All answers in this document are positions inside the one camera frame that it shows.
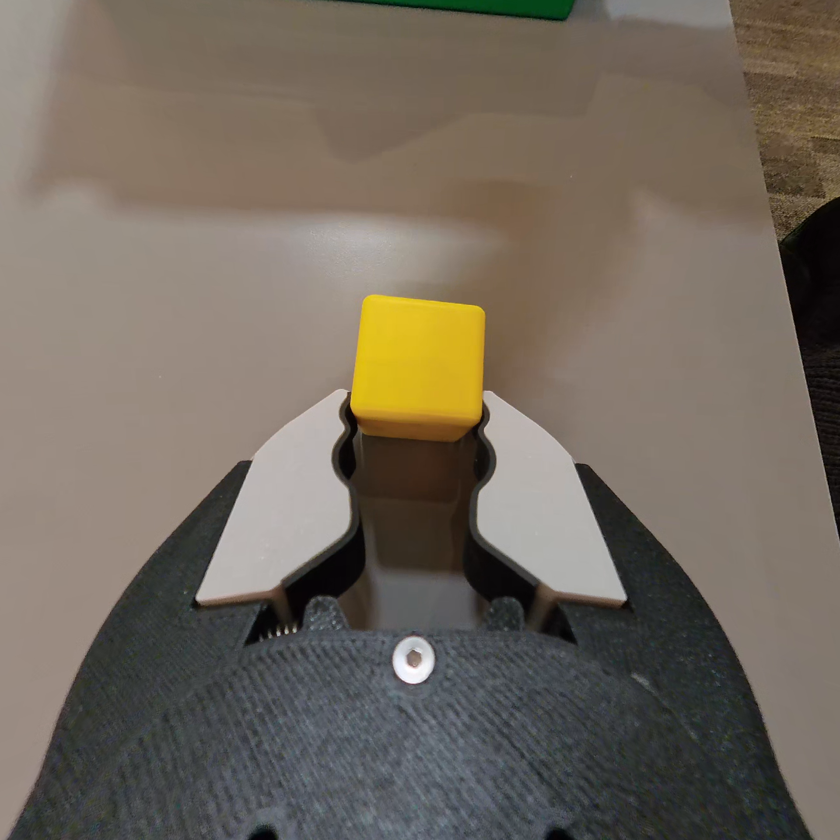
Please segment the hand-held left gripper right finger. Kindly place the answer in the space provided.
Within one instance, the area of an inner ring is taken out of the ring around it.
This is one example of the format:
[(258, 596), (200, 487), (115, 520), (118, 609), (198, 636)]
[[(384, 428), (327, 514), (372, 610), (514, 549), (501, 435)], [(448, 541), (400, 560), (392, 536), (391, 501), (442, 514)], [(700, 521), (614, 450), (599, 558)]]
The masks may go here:
[(563, 604), (626, 607), (574, 458), (498, 394), (482, 398), (463, 555), (468, 583), (487, 602), (515, 600), (536, 629)]

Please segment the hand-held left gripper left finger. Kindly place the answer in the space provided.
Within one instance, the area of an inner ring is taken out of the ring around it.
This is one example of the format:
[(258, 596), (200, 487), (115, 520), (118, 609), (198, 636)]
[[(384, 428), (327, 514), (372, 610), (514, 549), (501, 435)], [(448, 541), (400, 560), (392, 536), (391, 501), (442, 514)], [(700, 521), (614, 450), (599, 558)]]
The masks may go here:
[(201, 607), (266, 603), (299, 622), (314, 597), (339, 597), (364, 571), (351, 477), (350, 393), (332, 392), (255, 453), (196, 592)]

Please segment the green plastic bin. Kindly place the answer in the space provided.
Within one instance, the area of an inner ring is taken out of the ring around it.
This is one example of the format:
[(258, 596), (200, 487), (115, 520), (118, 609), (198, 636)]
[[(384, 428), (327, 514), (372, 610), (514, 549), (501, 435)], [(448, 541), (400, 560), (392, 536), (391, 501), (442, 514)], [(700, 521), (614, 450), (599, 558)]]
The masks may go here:
[(575, 1), (364, 1), (366, 4), (425, 8), (454, 13), (564, 21)]

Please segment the yellow cube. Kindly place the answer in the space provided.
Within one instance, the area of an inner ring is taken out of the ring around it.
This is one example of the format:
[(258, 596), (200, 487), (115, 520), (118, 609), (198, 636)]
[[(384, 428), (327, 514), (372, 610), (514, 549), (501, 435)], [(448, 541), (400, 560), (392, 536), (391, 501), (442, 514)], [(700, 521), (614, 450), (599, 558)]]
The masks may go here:
[(483, 412), (485, 311), (370, 295), (362, 302), (350, 409), (363, 435), (454, 443)]

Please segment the person's dark clothed body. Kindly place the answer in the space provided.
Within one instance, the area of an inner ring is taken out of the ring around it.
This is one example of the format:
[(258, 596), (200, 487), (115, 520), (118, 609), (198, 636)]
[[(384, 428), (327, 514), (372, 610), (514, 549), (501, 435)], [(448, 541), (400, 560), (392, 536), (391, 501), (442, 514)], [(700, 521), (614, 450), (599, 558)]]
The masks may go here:
[(839, 520), (839, 198), (779, 243), (826, 482)]

